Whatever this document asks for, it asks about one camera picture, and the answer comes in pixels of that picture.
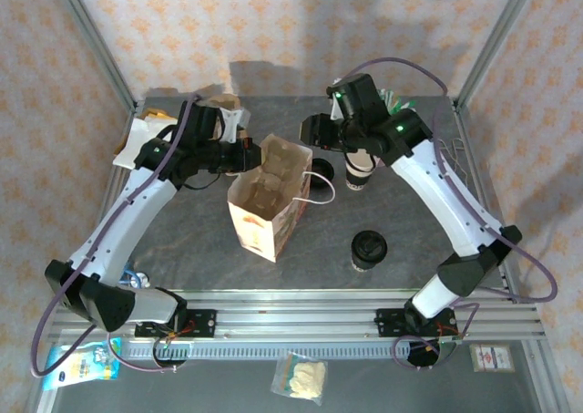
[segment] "black mounting bracket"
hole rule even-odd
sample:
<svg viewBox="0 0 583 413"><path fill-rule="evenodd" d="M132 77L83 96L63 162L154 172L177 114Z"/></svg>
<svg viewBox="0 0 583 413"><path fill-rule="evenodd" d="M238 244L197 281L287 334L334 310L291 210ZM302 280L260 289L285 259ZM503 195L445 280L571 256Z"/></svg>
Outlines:
<svg viewBox="0 0 583 413"><path fill-rule="evenodd" d="M180 338L197 338L205 337L212 338L215 336L215 329L217 327L217 310L199 310L188 308L186 310L186 318L184 326L194 325L192 331L181 334ZM165 337L168 333L162 329L159 324L152 322L144 322L141 325L136 325L135 337Z"/></svg>
<svg viewBox="0 0 583 413"><path fill-rule="evenodd" d="M428 324L423 325L418 331L414 331L407 325L404 319L405 310L403 308L380 308L376 310L374 322L379 331L380 337L400 337L400 336L419 336L419 337L439 337L455 335L457 331L457 322L455 320L454 310L446 308L436 317L431 319Z"/></svg>

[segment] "blue package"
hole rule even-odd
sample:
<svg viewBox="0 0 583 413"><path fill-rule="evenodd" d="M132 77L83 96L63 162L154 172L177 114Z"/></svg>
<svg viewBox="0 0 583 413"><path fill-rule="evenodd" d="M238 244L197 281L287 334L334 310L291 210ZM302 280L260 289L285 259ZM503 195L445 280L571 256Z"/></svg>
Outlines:
<svg viewBox="0 0 583 413"><path fill-rule="evenodd" d="M121 352L121 338L111 339L111 346ZM53 346L47 365L55 363L70 346ZM107 340L82 345L43 380L43 390L50 390L94 379L118 379L119 362L107 348Z"/></svg>

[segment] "gray tabletop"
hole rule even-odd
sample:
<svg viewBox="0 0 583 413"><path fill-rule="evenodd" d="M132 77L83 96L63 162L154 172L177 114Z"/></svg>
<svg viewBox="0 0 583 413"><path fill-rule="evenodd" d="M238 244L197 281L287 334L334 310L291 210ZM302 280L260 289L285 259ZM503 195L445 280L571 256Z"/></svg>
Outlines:
<svg viewBox="0 0 583 413"><path fill-rule="evenodd" d="M392 360L328 362L322 406L270 392L273 361L207 361L160 374L121 369L117 381L58 390L52 411L102 412L472 412L539 411L522 347L512 347L516 373L474 372L467 346L430 371L401 369Z"/></svg>
<svg viewBox="0 0 583 413"><path fill-rule="evenodd" d="M177 116L183 98L151 98L146 107L163 108ZM427 123L440 103L440 137L458 137L453 112L444 98L414 98ZM261 142L274 133L299 142L300 123L318 112L329 112L326 98L242 98L251 112L249 133ZM345 184L343 155L314 149L314 157L334 167L336 200L309 204L277 263L240 247L227 206L233 179L223 176L204 191L180 190L164 207L139 242L132 258L156 286L173 289L321 289L416 288L451 253L451 243L414 191L390 169L379 168L362 191ZM214 176L191 178L195 186ZM312 192L324 200L329 192ZM380 232L388 243L384 261L372 271L351 267L350 243L363 230ZM491 274L489 285L501 285Z"/></svg>

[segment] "orange floral pattern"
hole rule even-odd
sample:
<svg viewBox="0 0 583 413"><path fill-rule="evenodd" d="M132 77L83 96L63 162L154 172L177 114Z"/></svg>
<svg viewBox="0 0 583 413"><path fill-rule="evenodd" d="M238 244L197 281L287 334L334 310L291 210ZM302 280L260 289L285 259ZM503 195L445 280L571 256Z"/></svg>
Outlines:
<svg viewBox="0 0 583 413"><path fill-rule="evenodd" d="M335 78L379 56L421 62L455 95L506 1L85 3L131 91L143 98L152 88L191 91L213 85L239 94L321 95ZM193 58L204 60L193 64ZM437 92L425 77L403 66L370 71L399 93Z"/></svg>
<svg viewBox="0 0 583 413"><path fill-rule="evenodd" d="M44 270L95 225L127 114L60 0L0 4L0 409L16 413L50 298Z"/></svg>
<svg viewBox="0 0 583 413"><path fill-rule="evenodd" d="M529 0L471 100L468 126L478 166L490 169L488 197L557 278L558 297L540 314L573 411L583 406L582 11L581 0ZM529 263L519 268L527 291L547 293Z"/></svg>

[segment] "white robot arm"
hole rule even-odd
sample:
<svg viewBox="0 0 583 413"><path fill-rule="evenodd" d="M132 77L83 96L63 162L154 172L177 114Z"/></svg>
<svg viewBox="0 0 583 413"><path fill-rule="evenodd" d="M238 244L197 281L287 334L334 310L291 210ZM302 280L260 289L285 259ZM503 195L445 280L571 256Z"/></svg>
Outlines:
<svg viewBox="0 0 583 413"><path fill-rule="evenodd" d="M460 297L470 295L510 252L484 226L500 232L512 243L518 243L522 235L516 226L503 228L443 157L435 156L432 132L414 111L403 109L389 116L369 75L340 80L327 88L326 94L332 98L332 115L308 117L302 123L301 140L324 150L364 149L380 158L421 197L454 248L454 254L438 267L437 274L405 304L405 322L412 332L418 332ZM438 160L445 162L445 173ZM472 216L445 176L485 224Z"/></svg>
<svg viewBox="0 0 583 413"><path fill-rule="evenodd" d="M62 302L108 332L127 322L150 322L171 331L184 327L188 322L186 302L161 288L137 290L118 284L124 266L154 217L188 177L199 170L240 172L261 165L261 148L251 138L233 142L213 138L218 120L224 131L224 111L193 104L185 119L186 106L184 102L179 116L179 123L185 123L183 133L166 164L160 163L170 150L170 142L163 138L174 130L174 140L177 129L160 132L142 146L135 160L136 168L130 172L126 186L106 217L68 262L53 260L45 270L47 281L57 293L73 272L83 266ZM164 167L158 176L138 196L133 195L137 187L152 179L159 165ZM97 249L91 259L86 259L104 228L107 231Z"/></svg>

